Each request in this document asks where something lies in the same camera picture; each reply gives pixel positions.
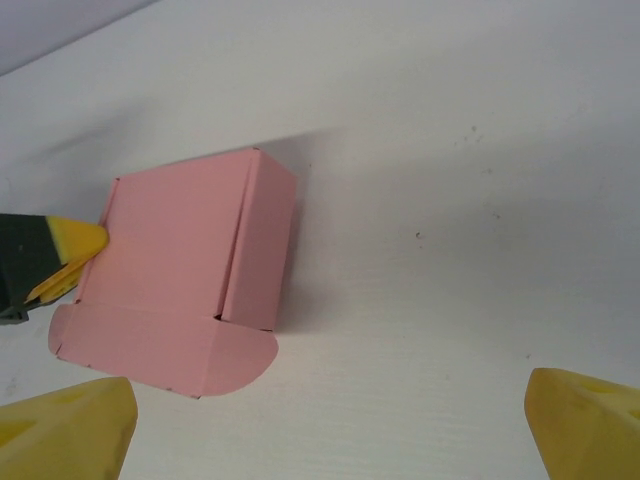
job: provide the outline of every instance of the white surface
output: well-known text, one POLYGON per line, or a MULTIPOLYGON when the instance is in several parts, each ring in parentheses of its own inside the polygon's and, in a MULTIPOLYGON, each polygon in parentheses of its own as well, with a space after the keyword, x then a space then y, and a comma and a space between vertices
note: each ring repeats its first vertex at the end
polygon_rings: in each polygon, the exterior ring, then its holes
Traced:
MULTIPOLYGON (((0 79, 3 210, 94 220, 117 173, 243 145, 302 179, 275 363, 136 385, 122 478, 546 478, 533 367, 640 385, 640 3, 263 3, 165 0, 0 79)), ((3 402, 100 376, 51 311, 0 329, 3 402)))
POLYGON ((0 75, 154 0, 0 0, 0 75))

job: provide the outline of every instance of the pink cardboard box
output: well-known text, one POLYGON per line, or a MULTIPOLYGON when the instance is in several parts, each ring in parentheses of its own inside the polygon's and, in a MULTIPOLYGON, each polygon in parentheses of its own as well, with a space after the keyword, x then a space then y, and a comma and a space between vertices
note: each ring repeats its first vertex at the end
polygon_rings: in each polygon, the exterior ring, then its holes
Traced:
POLYGON ((248 149, 117 178, 107 248, 57 308, 63 360, 200 397, 237 390, 278 352, 296 179, 248 149))

